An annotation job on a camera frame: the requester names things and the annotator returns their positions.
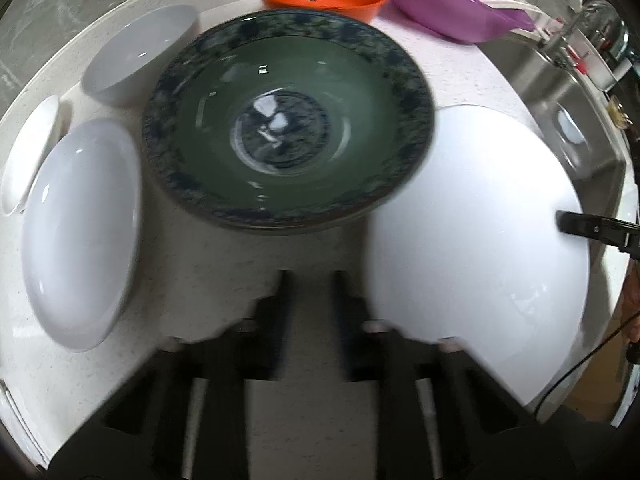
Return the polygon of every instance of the black clamp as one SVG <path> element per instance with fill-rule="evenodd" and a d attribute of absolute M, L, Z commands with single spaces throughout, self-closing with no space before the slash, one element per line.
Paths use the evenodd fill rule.
<path fill-rule="evenodd" d="M 174 341 L 151 356 L 53 457 L 49 480 L 181 480 L 194 378 L 208 380 L 191 478 L 248 480 L 246 380 L 271 380 L 282 360 L 292 300 L 282 272 L 273 296 L 214 339 Z M 371 319 L 366 302 L 334 275 L 332 303 L 350 381 L 378 390 L 378 480 L 572 480 L 555 436 L 455 339 L 428 344 Z M 416 381 L 433 393 L 434 457 Z"/>
<path fill-rule="evenodd" d="M 558 228 L 570 235 L 597 240 L 617 247 L 633 260 L 640 260 L 640 226 L 604 216 L 559 211 Z"/>

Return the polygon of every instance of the white small bowl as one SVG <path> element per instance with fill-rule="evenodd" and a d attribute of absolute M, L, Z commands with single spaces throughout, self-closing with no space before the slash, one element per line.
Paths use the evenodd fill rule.
<path fill-rule="evenodd" d="M 82 91 L 108 105 L 142 102 L 165 65 L 196 35 L 198 12 L 161 7 L 124 27 L 95 55 L 82 75 Z"/>

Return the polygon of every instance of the white plate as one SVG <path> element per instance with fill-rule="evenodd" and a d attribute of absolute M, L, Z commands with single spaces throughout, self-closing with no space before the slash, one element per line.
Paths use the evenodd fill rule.
<path fill-rule="evenodd" d="M 488 108 L 444 108 L 414 179 L 372 215 L 367 295 L 408 336 L 458 336 L 521 402 L 558 371 L 578 332 L 588 242 L 571 181 L 526 126 Z"/>
<path fill-rule="evenodd" d="M 0 184 L 0 209 L 5 216 L 21 212 L 31 184 L 47 153 L 60 138 L 60 99 L 44 99 L 24 121 L 4 165 Z"/>
<path fill-rule="evenodd" d="M 195 37 L 197 24 L 198 11 L 188 5 L 140 16 L 98 51 L 82 75 L 82 90 L 108 105 L 142 102 L 165 65 Z"/>
<path fill-rule="evenodd" d="M 43 329 L 73 351 L 110 332 L 134 270 L 140 159 L 111 120 L 80 124 L 44 161 L 27 201 L 22 272 Z"/>

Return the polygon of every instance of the white countertop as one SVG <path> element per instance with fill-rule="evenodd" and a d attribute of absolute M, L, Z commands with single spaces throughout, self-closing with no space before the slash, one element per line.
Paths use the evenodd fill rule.
<path fill-rule="evenodd" d="M 87 36 L 76 37 L 70 51 L 61 51 L 43 67 L 34 78 L 40 77 L 40 85 L 27 85 L 14 105 L 13 118 L 3 119 L 0 131 L 20 123 L 21 115 L 30 111 L 29 99 L 37 102 L 42 95 L 67 90 L 67 101 L 83 99 L 73 86 L 78 74 L 105 38 L 130 21 L 134 10 L 140 15 L 159 2 L 191 1 L 132 0 L 112 10 L 91 26 Z M 202 4 L 200 12 L 217 7 L 201 14 L 203 25 L 208 28 L 259 5 L 257 0 L 233 1 L 216 0 L 209 7 Z M 476 47 L 429 36 L 393 9 L 372 25 L 416 60 L 439 107 L 483 105 L 538 129 L 507 81 Z M 135 112 L 105 110 L 84 99 L 81 107 L 74 107 L 71 124 L 114 116 L 140 136 Z M 13 139 L 3 137 L 0 160 L 6 158 Z M 362 272 L 362 223 L 290 237 L 232 232 L 189 215 L 152 183 L 146 171 L 144 177 L 143 239 L 130 301 L 113 333 L 89 352 L 68 352 L 42 331 L 22 282 L 22 218 L 0 219 L 0 378 L 46 458 L 162 339 L 197 340 L 215 335 L 242 317 L 255 298 L 268 295 L 275 271 L 286 268 L 300 277 L 292 341 L 283 380 L 258 382 L 252 388 L 254 478 L 372 476 L 374 397 L 368 384 L 345 383 L 341 377 L 328 303 L 333 270 L 348 270 L 356 277 Z"/>

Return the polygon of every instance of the green bowl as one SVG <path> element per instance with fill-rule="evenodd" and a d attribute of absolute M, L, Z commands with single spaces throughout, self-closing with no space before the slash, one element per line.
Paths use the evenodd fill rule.
<path fill-rule="evenodd" d="M 188 209 L 256 232 L 331 227 L 379 205 L 430 145 L 422 72 L 391 38 L 331 12 L 255 12 L 164 70 L 143 145 Z"/>

